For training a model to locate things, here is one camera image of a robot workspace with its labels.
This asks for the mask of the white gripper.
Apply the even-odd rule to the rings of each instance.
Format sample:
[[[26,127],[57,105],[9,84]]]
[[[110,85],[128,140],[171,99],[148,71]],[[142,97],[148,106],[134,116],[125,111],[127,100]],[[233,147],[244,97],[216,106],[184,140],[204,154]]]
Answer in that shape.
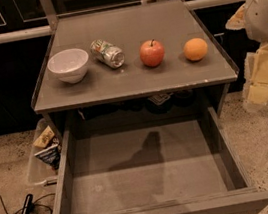
[[[268,41],[268,0],[246,0],[225,24],[226,29],[244,29],[251,40]],[[268,103],[268,42],[246,55],[243,107],[259,111]]]

